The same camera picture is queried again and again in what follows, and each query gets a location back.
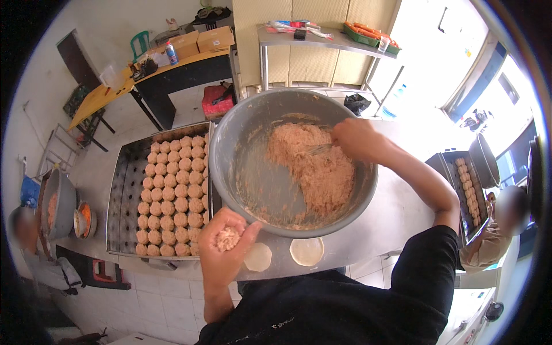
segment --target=black shirt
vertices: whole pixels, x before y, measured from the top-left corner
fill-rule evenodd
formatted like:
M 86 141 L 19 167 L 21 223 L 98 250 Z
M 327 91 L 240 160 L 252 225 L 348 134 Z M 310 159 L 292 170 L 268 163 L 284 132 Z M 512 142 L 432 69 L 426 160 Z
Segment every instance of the black shirt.
M 447 325 L 457 263 L 447 226 L 410 238 L 389 290 L 329 270 L 247 285 L 225 322 L 198 344 L 435 344 Z

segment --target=yellow tabletop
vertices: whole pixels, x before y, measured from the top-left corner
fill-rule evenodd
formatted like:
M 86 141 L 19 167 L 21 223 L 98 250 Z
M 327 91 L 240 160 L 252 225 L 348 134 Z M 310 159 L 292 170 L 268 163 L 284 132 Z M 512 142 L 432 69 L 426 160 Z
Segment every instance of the yellow tabletop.
M 144 77 L 138 80 L 137 82 L 135 82 L 130 77 L 131 75 L 130 68 L 126 68 L 123 70 L 123 75 L 126 81 L 123 87 L 121 88 L 121 92 L 117 94 L 117 91 L 119 90 L 111 89 L 107 94 L 105 94 L 105 92 L 107 91 L 107 87 L 105 87 L 104 85 L 100 85 L 94 90 L 92 90 L 92 92 L 90 92 L 84 98 L 84 100 L 81 103 L 81 106 L 78 107 L 77 113 L 75 114 L 75 116 L 73 117 L 73 120 L 71 121 L 71 124 L 69 125 L 69 130 L 75 128 L 78 124 L 80 124 L 90 115 L 94 114 L 99 109 L 102 109 L 104 106 L 109 104 L 109 102 L 111 102 L 112 100 L 117 99 L 122 95 L 129 93 L 135 84 L 138 84 L 153 76 L 172 70 L 173 68 L 176 68 L 176 67 L 184 66 L 189 63 L 200 61 L 200 60 L 209 59 L 211 57 L 228 55 L 229 53 L 230 53 L 230 47 L 222 47 L 208 52 L 202 52 L 196 55 L 188 56 L 184 59 L 181 59 L 176 65 L 167 65 L 167 66 L 159 67 L 157 71 L 155 71 L 155 73 L 152 73 L 147 77 Z

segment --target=spray can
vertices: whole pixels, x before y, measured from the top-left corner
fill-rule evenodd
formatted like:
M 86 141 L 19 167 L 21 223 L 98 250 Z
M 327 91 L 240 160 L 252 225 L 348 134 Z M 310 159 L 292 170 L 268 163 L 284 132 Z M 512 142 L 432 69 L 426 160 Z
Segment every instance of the spray can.
M 178 63 L 178 56 L 176 55 L 176 50 L 174 50 L 174 47 L 170 42 L 167 42 L 165 52 L 167 52 L 167 57 L 169 58 L 171 65 L 176 65 Z

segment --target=hand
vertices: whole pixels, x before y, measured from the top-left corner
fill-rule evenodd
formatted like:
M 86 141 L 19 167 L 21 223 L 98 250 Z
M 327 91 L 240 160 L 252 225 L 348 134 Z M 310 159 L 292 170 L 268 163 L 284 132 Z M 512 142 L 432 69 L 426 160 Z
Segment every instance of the hand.
M 203 271 L 203 286 L 205 294 L 216 294 L 236 278 L 245 254 L 255 243 L 257 234 L 262 227 L 256 221 L 246 228 L 245 219 L 239 214 L 223 207 L 218 211 L 199 236 L 199 260 Z M 219 251 L 216 237 L 225 227 L 234 227 L 241 235 L 240 241 L 233 249 Z
M 369 120 L 345 119 L 335 125 L 331 136 L 349 158 L 385 165 L 391 141 L 374 130 Z

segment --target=person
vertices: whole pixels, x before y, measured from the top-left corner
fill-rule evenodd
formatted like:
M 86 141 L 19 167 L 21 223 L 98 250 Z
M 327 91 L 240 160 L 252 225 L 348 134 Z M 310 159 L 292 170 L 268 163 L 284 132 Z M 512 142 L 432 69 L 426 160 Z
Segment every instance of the person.
M 381 164 L 404 179 L 435 212 L 433 226 L 405 244 L 389 290 L 365 286 L 337 270 L 249 283 L 234 309 L 228 285 L 262 223 L 246 226 L 222 208 L 201 232 L 200 262 L 207 325 L 197 344 L 435 344 L 447 324 L 454 292 L 460 202 L 435 170 L 374 130 L 347 119 L 331 133 L 352 159 Z M 225 227 L 241 234 L 220 252 Z
M 67 258 L 53 259 L 50 255 L 46 241 L 39 231 L 40 210 L 41 202 L 37 208 L 37 216 L 30 208 L 16 208 L 8 219 L 9 240 L 22 250 L 23 259 L 34 279 L 67 294 L 77 294 L 76 289 L 82 285 L 82 279 Z
M 519 235 L 527 225 L 529 197 L 521 187 L 507 186 L 500 191 L 493 207 L 491 196 L 487 205 L 489 225 L 467 246 L 460 249 L 458 269 L 473 274 L 497 263 L 506 254 L 512 236 Z

